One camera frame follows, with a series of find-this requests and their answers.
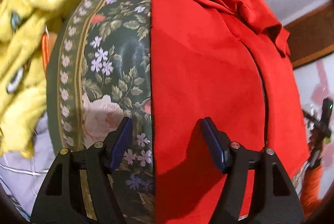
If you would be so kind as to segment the yellow cartoon blanket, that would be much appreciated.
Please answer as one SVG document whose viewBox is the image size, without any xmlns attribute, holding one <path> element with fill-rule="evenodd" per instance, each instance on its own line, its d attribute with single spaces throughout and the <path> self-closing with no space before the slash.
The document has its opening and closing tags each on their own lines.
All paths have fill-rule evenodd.
<svg viewBox="0 0 334 224">
<path fill-rule="evenodd" d="M 33 156 L 33 131 L 46 110 L 48 35 L 79 2 L 1 1 L 1 153 Z"/>
</svg>

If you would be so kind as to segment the red zip jacket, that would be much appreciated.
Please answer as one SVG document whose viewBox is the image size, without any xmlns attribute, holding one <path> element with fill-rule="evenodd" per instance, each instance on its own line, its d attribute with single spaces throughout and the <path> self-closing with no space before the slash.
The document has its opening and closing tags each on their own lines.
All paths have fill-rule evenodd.
<svg viewBox="0 0 334 224">
<path fill-rule="evenodd" d="M 264 0 L 151 0 L 156 223 L 207 223 L 213 213 L 225 175 L 204 117 L 299 172 L 309 151 L 288 36 Z"/>
</svg>

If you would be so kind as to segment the dark floral bedspread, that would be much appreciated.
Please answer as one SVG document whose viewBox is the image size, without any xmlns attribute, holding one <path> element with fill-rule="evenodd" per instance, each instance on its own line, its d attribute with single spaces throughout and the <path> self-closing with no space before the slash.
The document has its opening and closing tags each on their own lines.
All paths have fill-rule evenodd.
<svg viewBox="0 0 334 224">
<path fill-rule="evenodd" d="M 47 85 L 55 151 L 89 148 L 132 119 L 113 191 L 128 223 L 156 223 L 151 0 L 83 0 L 58 36 Z"/>
</svg>

